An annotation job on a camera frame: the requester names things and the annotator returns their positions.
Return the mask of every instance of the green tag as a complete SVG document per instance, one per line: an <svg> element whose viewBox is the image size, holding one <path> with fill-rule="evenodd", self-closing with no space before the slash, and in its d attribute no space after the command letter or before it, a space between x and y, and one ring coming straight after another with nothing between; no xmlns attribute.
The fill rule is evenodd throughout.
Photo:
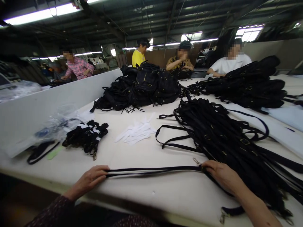
<svg viewBox="0 0 303 227"><path fill-rule="evenodd" d="M47 154L47 160L51 160L53 159L58 153L59 151L61 151L63 148L62 145L59 145L59 147L57 147L55 150L51 151L50 153Z"/></svg>

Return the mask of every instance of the pink plaid shirt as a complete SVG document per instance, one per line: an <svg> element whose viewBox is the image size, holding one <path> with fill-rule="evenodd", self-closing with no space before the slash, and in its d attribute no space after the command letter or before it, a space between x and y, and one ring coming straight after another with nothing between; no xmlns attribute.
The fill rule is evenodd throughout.
<svg viewBox="0 0 303 227"><path fill-rule="evenodd" d="M69 77L70 77L71 73L73 72L76 75L77 80L81 80L81 79L90 77L90 76L92 76L92 73L94 72L94 66L93 65L89 64L85 60L83 60L81 58L78 58L78 57L75 57L75 62L74 63L71 63L70 61L67 61L67 66L68 66L68 69L67 69L65 75L66 76L69 75ZM89 68L90 72L88 73L87 76L84 76L83 73L88 68Z"/></svg>

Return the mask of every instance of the clear plastic bag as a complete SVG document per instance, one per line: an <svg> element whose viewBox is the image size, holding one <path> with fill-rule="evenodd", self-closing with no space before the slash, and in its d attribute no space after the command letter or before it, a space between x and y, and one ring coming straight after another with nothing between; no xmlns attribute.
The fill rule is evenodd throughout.
<svg viewBox="0 0 303 227"><path fill-rule="evenodd" d="M42 90L35 82L22 80L15 82L13 87L0 90L0 102L7 102Z"/></svg>

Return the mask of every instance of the ceiling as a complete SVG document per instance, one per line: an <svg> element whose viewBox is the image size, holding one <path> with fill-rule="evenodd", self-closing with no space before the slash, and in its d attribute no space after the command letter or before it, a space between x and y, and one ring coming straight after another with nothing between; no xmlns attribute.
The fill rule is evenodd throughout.
<svg viewBox="0 0 303 227"><path fill-rule="evenodd" d="M20 5L2 19L24 14L26 9L41 9L39 4L44 8L54 5L54 1L43 0L17 2ZM56 1L56 5L67 3ZM278 26L303 17L302 0L101 0L81 8L84 10L0 29L1 39L80 48L113 43L125 47L145 36L154 38L156 45L179 42L174 40L176 35L203 31L204 38L217 38L229 28L261 23Z"/></svg>

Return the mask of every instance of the white shirt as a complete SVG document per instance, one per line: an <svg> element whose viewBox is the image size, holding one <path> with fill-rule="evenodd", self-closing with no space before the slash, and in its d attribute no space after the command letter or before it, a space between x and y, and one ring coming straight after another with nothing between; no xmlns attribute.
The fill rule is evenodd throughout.
<svg viewBox="0 0 303 227"><path fill-rule="evenodd" d="M217 73L224 75L251 62L252 60L249 56L246 54L239 54L235 59L227 59L226 57L220 58L211 66L211 68Z"/></svg>

